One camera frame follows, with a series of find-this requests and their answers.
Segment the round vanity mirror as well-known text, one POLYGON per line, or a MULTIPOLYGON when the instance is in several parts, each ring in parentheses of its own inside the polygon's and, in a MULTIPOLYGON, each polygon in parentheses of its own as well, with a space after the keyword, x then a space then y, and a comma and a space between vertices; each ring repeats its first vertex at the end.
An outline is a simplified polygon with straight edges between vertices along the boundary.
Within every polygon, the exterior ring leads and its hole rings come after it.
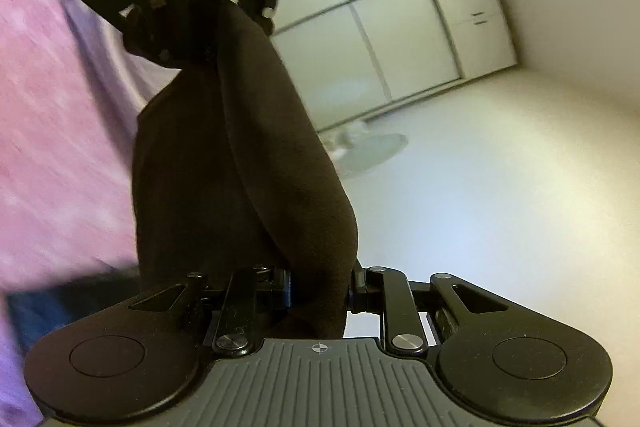
POLYGON ((336 172, 341 179, 361 176, 399 155, 407 145, 408 138, 401 133, 363 135, 335 157, 336 172))

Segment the stack of folded dark clothes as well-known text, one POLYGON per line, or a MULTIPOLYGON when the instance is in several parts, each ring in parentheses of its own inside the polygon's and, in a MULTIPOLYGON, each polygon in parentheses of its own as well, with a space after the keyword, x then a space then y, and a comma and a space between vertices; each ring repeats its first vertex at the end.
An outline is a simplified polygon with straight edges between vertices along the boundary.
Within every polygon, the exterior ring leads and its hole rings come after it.
POLYGON ((55 329, 121 303, 139 291, 136 270, 86 275, 43 288, 13 291, 6 295, 6 307, 17 347, 24 357, 55 329))

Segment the dark brown garment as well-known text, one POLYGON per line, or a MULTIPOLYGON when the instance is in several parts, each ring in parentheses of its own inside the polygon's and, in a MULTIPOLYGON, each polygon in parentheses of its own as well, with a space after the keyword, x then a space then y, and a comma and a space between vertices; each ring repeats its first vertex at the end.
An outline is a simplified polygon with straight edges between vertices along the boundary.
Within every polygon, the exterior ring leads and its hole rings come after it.
POLYGON ((156 15, 178 74, 142 110, 134 140, 143 285, 283 269, 292 305, 276 334, 341 337, 357 221, 277 51, 229 0, 156 15))

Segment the white sliding wardrobe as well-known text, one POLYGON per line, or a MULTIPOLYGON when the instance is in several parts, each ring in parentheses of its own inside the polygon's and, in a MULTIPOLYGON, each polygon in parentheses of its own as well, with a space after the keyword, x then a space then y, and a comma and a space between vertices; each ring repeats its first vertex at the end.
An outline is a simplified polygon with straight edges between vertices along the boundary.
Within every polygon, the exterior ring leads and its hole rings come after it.
POLYGON ((499 0, 279 0, 273 23, 320 130, 516 62, 499 0))

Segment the pink floral bedspread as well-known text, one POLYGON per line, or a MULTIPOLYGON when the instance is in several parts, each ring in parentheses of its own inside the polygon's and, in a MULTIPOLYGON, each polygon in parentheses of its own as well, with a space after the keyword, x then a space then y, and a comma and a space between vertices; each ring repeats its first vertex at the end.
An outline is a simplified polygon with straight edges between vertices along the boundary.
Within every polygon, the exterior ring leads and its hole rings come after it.
POLYGON ((130 153, 170 79, 78 0, 1 0, 1 421, 41 415, 6 295, 136 270, 130 153))

